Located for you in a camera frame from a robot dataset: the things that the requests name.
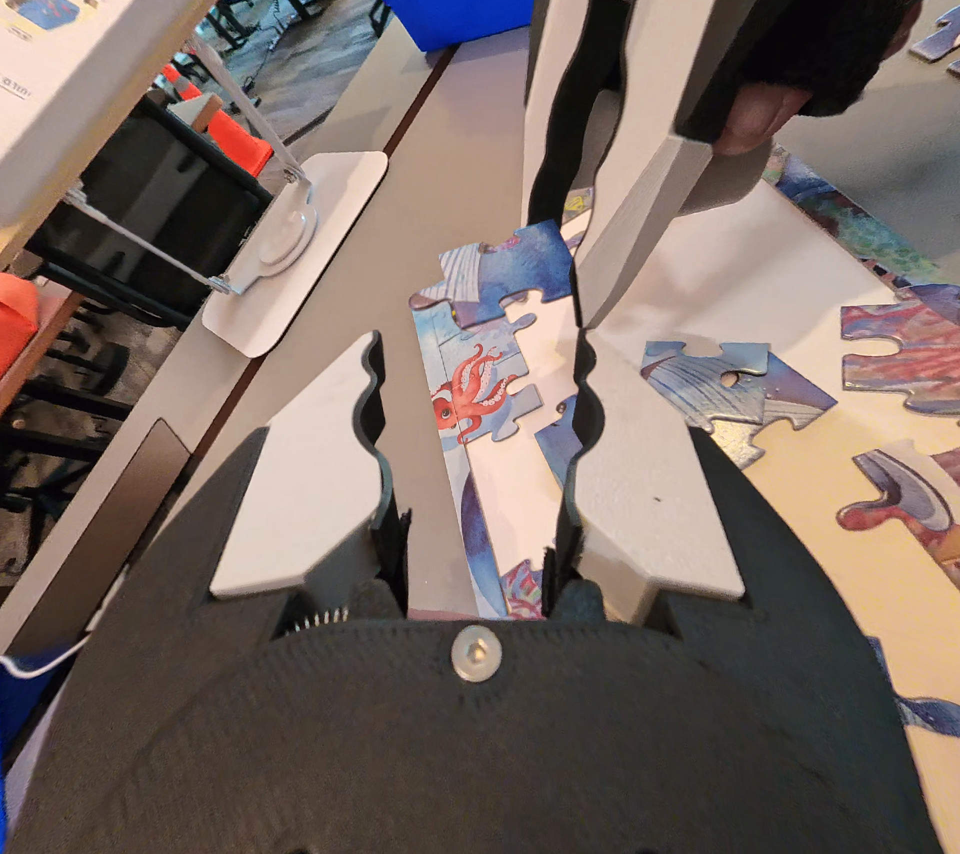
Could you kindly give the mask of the dark blue puzzle piece with eye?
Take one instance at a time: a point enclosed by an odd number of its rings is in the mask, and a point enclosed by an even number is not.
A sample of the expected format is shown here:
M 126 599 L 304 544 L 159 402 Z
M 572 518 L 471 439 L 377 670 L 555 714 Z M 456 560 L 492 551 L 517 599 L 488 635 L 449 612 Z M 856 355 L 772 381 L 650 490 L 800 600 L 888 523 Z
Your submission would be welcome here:
M 555 420 L 534 433 L 536 444 L 559 488 L 565 486 L 570 462 L 582 450 L 582 442 L 573 428 L 577 397 L 574 393 L 560 401 Z

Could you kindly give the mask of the red striped shell puzzle piece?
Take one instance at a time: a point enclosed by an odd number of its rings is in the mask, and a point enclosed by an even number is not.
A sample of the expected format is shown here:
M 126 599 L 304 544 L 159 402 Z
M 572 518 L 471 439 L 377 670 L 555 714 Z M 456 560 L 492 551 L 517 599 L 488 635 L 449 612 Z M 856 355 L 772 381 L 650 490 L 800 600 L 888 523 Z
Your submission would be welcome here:
M 889 355 L 844 356 L 846 391 L 901 393 L 906 409 L 916 414 L 959 415 L 959 327 L 954 320 L 908 298 L 889 305 L 845 306 L 840 321 L 847 341 L 895 345 Z

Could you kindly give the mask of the red coral puzzle piece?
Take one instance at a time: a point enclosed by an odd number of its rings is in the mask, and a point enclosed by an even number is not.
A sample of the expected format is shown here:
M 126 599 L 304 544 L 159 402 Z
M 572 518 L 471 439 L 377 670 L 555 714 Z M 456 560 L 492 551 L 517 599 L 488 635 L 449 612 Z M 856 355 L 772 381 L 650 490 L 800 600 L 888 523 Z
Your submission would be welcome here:
M 543 569 L 534 569 L 526 558 L 499 577 L 508 611 L 515 621 L 543 620 Z

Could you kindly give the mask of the sea print puzzle tray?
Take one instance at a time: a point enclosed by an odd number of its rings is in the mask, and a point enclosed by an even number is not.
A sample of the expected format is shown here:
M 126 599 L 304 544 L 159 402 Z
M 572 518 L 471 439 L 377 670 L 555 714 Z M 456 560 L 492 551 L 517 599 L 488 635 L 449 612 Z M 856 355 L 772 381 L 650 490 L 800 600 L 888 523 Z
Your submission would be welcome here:
M 958 585 L 902 522 L 848 531 L 836 515 L 879 497 L 855 456 L 900 440 L 926 455 L 958 448 L 958 416 L 911 411 L 902 393 L 846 390 L 844 356 L 889 355 L 896 345 L 846 340 L 840 310 L 916 298 L 947 318 L 931 297 L 957 301 L 958 288 L 933 284 L 929 293 L 929 284 L 909 279 L 894 290 L 904 271 L 891 258 L 857 260 L 794 203 L 807 168 L 776 149 L 767 173 L 770 179 L 737 203 L 674 219 L 628 291 L 590 331 L 641 377 L 649 341 L 682 342 L 688 354 L 702 356 L 720 354 L 725 343 L 769 344 L 836 399 L 805 428 L 786 420 L 764 428 L 754 443 L 765 453 L 745 469 L 711 435 L 687 426 L 708 453 L 726 456 L 722 465 L 734 468 L 733 480 L 750 482 L 832 582 L 830 597 L 843 601 L 873 648 L 912 749 L 926 758 L 918 766 L 933 768 L 934 755 L 958 755 Z M 568 199 L 558 229 L 573 257 L 590 225 L 594 190 Z M 535 289 L 514 297 L 501 303 L 506 318 L 533 313 L 536 320 L 514 335 L 529 374 L 510 391 L 534 385 L 542 405 L 519 417 L 517 432 L 502 441 L 487 434 L 460 445 L 455 430 L 437 428 L 455 520 L 445 535 L 414 536 L 412 605 L 419 612 L 508 619 L 499 578 L 526 559 L 543 569 L 555 543 L 562 488 L 534 435 L 578 392 L 575 298 L 546 303 Z

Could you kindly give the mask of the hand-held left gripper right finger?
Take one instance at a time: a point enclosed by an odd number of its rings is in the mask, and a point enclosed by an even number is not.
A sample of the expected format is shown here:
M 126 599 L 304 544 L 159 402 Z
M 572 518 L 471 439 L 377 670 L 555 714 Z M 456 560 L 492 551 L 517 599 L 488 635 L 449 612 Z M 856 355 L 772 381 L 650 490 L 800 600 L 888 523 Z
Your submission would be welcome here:
M 646 618 L 663 592 L 740 601 L 738 563 L 683 416 L 595 331 L 578 333 L 577 441 L 561 488 L 541 611 L 575 581 L 614 618 Z

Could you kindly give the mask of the black box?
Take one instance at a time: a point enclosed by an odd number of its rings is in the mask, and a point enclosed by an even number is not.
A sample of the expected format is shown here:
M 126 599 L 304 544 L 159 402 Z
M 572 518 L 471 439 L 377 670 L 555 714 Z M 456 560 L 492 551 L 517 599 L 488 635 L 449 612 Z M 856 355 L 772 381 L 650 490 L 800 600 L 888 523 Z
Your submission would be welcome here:
M 223 274 L 273 196 L 144 95 L 79 176 L 88 203 L 204 277 Z M 152 327 L 185 331 L 210 290 L 59 203 L 26 242 L 39 273 Z

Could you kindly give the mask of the striped purple puzzle piece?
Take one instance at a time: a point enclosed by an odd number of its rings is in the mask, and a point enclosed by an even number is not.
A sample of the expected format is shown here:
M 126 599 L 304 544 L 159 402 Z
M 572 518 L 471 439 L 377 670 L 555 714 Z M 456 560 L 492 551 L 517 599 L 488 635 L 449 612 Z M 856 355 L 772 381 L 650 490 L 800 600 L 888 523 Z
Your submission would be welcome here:
M 506 317 L 506 310 L 501 301 L 509 303 L 516 299 L 513 295 L 494 293 L 493 296 L 481 300 L 449 300 L 451 316 L 460 330 L 468 330 L 477 325 Z

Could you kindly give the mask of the white printed display panel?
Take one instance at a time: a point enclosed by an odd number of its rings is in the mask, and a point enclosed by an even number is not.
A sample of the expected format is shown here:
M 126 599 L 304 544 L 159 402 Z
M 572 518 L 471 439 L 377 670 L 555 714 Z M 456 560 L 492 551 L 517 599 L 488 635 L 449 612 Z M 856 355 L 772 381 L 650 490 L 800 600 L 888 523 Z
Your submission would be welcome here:
M 5 271 L 215 0 L 2 0 Z

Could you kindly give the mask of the orange fabric item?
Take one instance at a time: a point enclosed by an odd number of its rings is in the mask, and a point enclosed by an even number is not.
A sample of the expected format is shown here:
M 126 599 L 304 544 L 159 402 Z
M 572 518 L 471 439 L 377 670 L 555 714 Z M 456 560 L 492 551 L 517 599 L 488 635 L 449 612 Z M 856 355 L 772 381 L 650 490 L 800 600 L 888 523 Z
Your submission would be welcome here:
M 38 289 L 28 280 L 1 273 L 1 376 L 12 367 L 40 326 Z
M 230 161 L 258 178 L 274 154 L 270 144 L 229 115 L 218 94 L 201 92 L 173 64 L 162 68 L 162 76 L 179 97 L 168 111 L 194 132 L 208 136 Z

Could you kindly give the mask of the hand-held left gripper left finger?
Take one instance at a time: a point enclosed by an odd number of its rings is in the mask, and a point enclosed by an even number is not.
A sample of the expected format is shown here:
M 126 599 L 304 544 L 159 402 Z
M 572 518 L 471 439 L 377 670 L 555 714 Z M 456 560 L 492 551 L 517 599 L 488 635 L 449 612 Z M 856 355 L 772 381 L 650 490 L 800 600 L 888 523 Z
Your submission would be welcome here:
M 270 418 L 210 590 L 219 600 L 301 588 L 344 604 L 378 578 L 409 601 L 409 520 L 378 450 L 386 418 L 380 332 L 363 333 Z

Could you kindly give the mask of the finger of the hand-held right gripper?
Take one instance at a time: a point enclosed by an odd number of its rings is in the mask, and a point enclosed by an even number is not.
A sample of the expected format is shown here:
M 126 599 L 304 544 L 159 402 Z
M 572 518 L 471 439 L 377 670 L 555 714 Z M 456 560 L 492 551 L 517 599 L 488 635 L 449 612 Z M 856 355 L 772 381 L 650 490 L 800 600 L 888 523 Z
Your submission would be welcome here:
M 574 258 L 579 326 L 594 329 L 626 293 L 710 163 L 675 132 L 716 0 L 635 0 L 623 44 L 623 99 Z
M 620 53 L 630 0 L 549 0 L 530 49 L 521 223 L 559 224 L 594 104 Z

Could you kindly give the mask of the brown flat panel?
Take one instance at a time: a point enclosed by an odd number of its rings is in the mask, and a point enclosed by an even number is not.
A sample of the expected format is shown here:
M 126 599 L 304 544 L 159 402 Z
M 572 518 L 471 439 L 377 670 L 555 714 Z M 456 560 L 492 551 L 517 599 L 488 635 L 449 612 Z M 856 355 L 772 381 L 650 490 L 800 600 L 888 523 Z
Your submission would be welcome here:
M 92 620 L 190 452 L 157 419 L 124 465 L 106 453 L 1 608 L 2 653 L 36 655 Z

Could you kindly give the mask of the striped dark blue puzzle piece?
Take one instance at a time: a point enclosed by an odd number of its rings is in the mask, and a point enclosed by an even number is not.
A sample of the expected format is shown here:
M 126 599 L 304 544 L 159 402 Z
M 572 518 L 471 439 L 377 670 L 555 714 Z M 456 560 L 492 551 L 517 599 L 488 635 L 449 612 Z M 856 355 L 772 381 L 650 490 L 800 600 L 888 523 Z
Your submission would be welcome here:
M 755 439 L 767 426 L 786 420 L 798 431 L 837 403 L 762 342 L 725 342 L 702 356 L 681 341 L 649 340 L 640 374 L 740 469 L 764 456 Z

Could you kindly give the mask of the blue watercolour puzzle piece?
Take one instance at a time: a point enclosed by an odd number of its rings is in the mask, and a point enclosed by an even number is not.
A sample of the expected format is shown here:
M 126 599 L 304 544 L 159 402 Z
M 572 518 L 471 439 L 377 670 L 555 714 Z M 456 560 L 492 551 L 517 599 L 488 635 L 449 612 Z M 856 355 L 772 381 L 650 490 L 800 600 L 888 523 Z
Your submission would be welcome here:
M 571 295 L 570 249 L 551 220 L 520 228 L 498 245 L 474 243 L 444 252 L 439 260 L 438 284 L 447 286 L 453 300 L 538 291 L 549 303 Z

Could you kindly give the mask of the blue object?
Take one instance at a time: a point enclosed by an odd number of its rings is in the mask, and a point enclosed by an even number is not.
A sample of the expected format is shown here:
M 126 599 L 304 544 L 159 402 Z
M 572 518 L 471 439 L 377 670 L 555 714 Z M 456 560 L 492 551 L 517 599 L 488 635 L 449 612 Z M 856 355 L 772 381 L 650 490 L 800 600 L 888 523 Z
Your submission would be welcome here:
M 67 658 L 54 668 L 69 644 L 57 644 L 35 655 L 12 657 L 19 677 L 1 667 L 1 749 L 2 749 L 2 852 L 7 852 L 21 815 L 30 783 L 52 722 L 59 690 L 72 661 Z

